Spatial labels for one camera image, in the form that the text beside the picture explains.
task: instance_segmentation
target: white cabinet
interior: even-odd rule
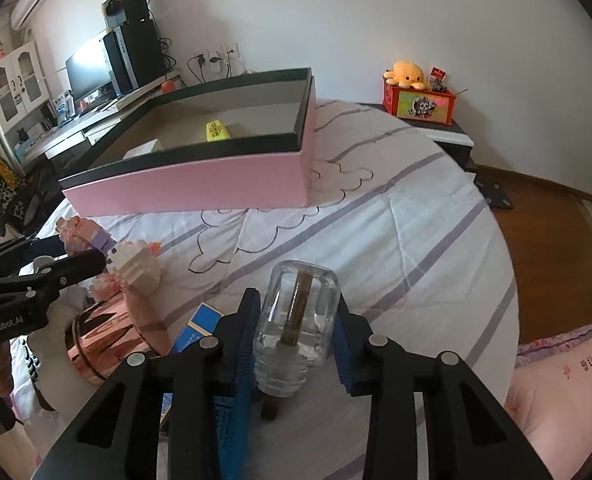
[[[0,60],[0,135],[49,99],[31,41]]]

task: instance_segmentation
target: desktop computer tower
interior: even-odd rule
[[[167,72],[152,20],[124,22],[104,39],[114,89],[127,95]]]

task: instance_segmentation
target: glass bottle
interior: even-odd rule
[[[338,277],[329,269],[295,260],[273,268],[253,341],[261,391],[290,397],[307,369],[325,361],[339,298]]]

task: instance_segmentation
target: rose gold container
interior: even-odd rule
[[[64,341],[80,375],[100,385],[132,352],[167,355],[167,330],[147,298],[129,289],[76,317]]]

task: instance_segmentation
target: speaker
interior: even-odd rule
[[[165,75],[165,58],[152,20],[122,23],[103,40],[116,93],[126,95]]]
[[[146,0],[107,0],[102,4],[102,13],[108,28],[126,22],[141,22],[149,19]]]

